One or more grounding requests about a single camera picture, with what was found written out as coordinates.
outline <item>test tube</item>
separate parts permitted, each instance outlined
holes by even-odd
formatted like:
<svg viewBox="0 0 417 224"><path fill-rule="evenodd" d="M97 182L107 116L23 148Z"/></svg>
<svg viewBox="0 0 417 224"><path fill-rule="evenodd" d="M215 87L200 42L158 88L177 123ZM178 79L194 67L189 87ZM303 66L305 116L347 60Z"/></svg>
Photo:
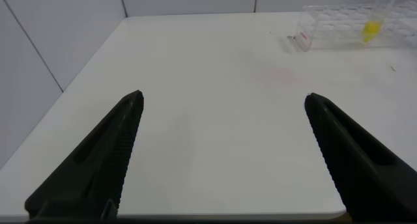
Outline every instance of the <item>test tube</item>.
<svg viewBox="0 0 417 224"><path fill-rule="evenodd" d="M377 0L373 7L369 20L362 31L363 42L367 44L378 36L384 24L385 17L390 13L395 0Z"/></svg>

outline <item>white table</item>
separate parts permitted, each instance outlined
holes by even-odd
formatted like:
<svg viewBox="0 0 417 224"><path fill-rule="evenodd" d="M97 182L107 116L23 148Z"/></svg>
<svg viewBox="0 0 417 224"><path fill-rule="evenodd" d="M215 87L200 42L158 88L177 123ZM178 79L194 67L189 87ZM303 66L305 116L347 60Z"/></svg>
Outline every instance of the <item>white table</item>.
<svg viewBox="0 0 417 224"><path fill-rule="evenodd" d="M25 216L26 198L136 89L145 109L120 214L343 214L304 111L309 92L417 168L415 54L294 52L285 37L297 15L125 19L0 170L0 216Z"/></svg>

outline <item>transparent plastic container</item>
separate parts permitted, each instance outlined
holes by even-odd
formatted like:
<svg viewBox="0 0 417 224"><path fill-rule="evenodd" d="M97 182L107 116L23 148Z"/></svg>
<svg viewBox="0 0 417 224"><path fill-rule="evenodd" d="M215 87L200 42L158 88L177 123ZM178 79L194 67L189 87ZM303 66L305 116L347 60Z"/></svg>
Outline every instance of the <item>transparent plastic container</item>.
<svg viewBox="0 0 417 224"><path fill-rule="evenodd" d="M417 18L417 3L409 1L387 7L383 25L366 46L363 32L375 18L375 5L305 6L293 39L304 51L311 48L417 47L417 29L403 23Z"/></svg>

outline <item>red label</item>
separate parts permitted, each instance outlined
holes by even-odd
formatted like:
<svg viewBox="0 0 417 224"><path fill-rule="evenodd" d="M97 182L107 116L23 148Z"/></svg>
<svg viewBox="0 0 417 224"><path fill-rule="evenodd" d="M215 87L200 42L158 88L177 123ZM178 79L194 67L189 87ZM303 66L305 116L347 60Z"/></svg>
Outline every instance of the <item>red label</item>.
<svg viewBox="0 0 417 224"><path fill-rule="evenodd" d="M300 34L302 35L302 37L303 37L305 40L307 40L307 36L306 36L303 32L301 32Z"/></svg>

